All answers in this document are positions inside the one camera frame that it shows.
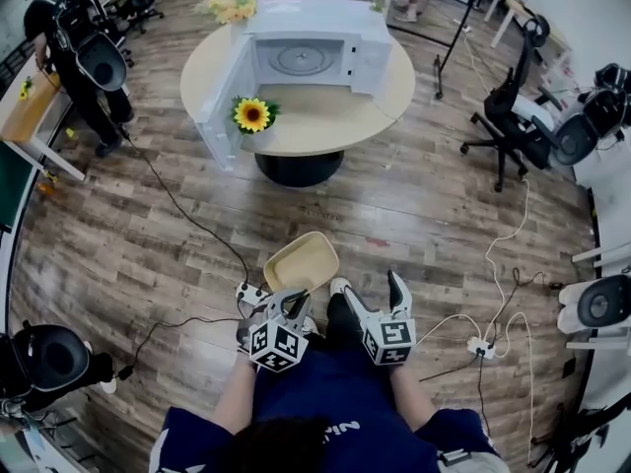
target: black sneaker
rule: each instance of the black sneaker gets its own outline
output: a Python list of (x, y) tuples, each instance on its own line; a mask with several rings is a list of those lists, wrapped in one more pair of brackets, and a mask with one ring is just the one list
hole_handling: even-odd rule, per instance
[(105, 158), (106, 156), (109, 156), (111, 153), (113, 153), (116, 149), (118, 149), (121, 144), (122, 137), (120, 135), (117, 135), (116, 140), (109, 145), (101, 142), (95, 150), (95, 154), (97, 155), (97, 158)]
[(134, 118), (134, 111), (133, 110), (129, 110), (129, 112), (127, 112), (124, 117), (119, 117), (118, 115), (112, 115), (111, 120), (112, 122), (115, 122), (117, 124), (124, 124), (126, 122), (131, 121)]

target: green panel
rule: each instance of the green panel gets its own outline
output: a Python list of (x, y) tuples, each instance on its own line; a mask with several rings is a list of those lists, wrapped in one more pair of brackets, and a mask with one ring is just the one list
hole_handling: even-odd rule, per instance
[(0, 229), (13, 228), (31, 165), (0, 142)]

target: dark hair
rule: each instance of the dark hair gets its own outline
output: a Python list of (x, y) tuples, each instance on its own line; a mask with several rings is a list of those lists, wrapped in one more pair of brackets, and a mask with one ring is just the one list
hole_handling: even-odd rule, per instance
[(257, 422), (235, 435), (223, 456), (225, 473), (316, 473), (324, 458), (324, 418)]

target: wooden floor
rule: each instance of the wooden floor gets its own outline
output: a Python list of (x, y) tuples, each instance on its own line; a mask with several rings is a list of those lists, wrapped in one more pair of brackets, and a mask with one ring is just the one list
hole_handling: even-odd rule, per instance
[[(524, 212), (526, 186), (507, 163), (502, 194), (493, 192), (496, 155), (471, 149), (462, 140), (484, 138), (469, 122), (485, 92), (471, 68), (462, 40), (445, 70), (445, 97), (434, 98), (432, 61), (445, 49), (410, 34), (394, 33), (416, 69), (411, 106), (388, 131), (346, 152), (328, 182), (291, 190), (269, 182), (252, 156), (235, 171), (218, 169), (179, 97), (179, 76), (194, 47), (215, 29), (195, 15), (200, 0), (158, 0), (167, 14), (129, 41), (136, 66), (129, 88), (136, 119), (132, 139), (155, 164), (178, 201), (194, 218), (226, 237), (244, 256), (255, 283), (267, 258), (301, 234), (317, 230), (339, 255), (340, 273), (371, 303), (386, 306), (386, 270), (395, 269), (414, 295), (418, 334), (442, 318), (467, 313), (485, 327), (500, 305), (484, 252), (497, 236), (510, 234)], [(463, 6), (445, 0), (427, 4), (418, 30), (453, 35), (452, 19)], [(500, 18), (482, 23), (473, 12), (470, 42), (484, 58), (477, 68), (489, 87), (515, 65), (522, 40), (509, 29), (502, 43), (488, 47)], [(536, 83), (532, 72), (528, 88)], [(215, 239), (175, 210), (136, 152), (124, 144), (111, 157), (93, 157), (95, 136), (76, 116), (69, 123), (76, 140), (59, 139), (62, 155), (87, 170), (85, 183), (62, 175), (52, 197), (35, 192), (29, 204), (12, 278), (11, 325), (20, 321), (59, 323), (107, 351), (122, 368), (157, 320), (192, 315), (237, 316), (234, 289), (243, 269)], [(585, 191), (555, 171), (533, 169), (528, 220), (515, 238), (498, 243), (504, 289), (512, 268), (528, 278), (537, 271), (549, 281), (572, 282), (570, 255), (593, 247)], [(583, 272), (583, 278), (589, 278)], [(534, 368), (534, 432), (551, 429), (557, 405), (571, 402), (583, 370), (565, 379), (572, 355), (555, 327), (557, 300), (538, 284), (520, 289), (502, 314), (503, 325), (517, 310), (530, 324)], [(315, 293), (314, 316), (324, 324), (327, 291)], [(170, 405), (209, 416), (234, 357), (234, 325), (191, 323), (158, 330), (141, 355), (136, 373), (106, 396), (88, 389), (87, 404), (74, 406), (73, 425), (87, 446), (105, 457), (102, 471), (146, 471), (149, 449)], [(470, 323), (455, 319), (439, 329), (411, 360), (419, 377), (456, 368), (470, 360)], [(514, 472), (526, 471), (529, 430), (528, 350), (524, 326), (511, 333), (511, 353), (484, 365), (481, 388), (491, 434)], [(506, 339), (498, 351), (506, 349)], [(423, 385), (441, 407), (480, 409), (479, 367)]]

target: black pants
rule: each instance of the black pants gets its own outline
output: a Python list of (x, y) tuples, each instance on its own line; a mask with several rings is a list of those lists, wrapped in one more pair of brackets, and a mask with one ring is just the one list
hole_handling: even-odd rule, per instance
[[(83, 75), (77, 65), (66, 61), (55, 62), (55, 68), (59, 74), (61, 84), (70, 100), (75, 104), (81, 117), (101, 138), (101, 142), (110, 145), (118, 140), (118, 134), (109, 117), (99, 105), (97, 87), (92, 81)], [(125, 92), (120, 89), (113, 92), (105, 92), (111, 118), (124, 120), (131, 112), (131, 104)]]
[(305, 338), (311, 348), (319, 351), (347, 350), (362, 347), (362, 328), (353, 314), (344, 295), (336, 293), (326, 309), (328, 325), (326, 338), (312, 333)]
[(41, 392), (33, 389), (26, 398), (24, 409), (27, 412), (36, 412), (54, 403), (57, 399), (73, 390), (87, 387), (99, 382), (109, 382), (114, 376), (114, 363), (109, 354), (96, 354), (90, 356), (90, 364), (86, 372), (74, 382), (61, 389)]

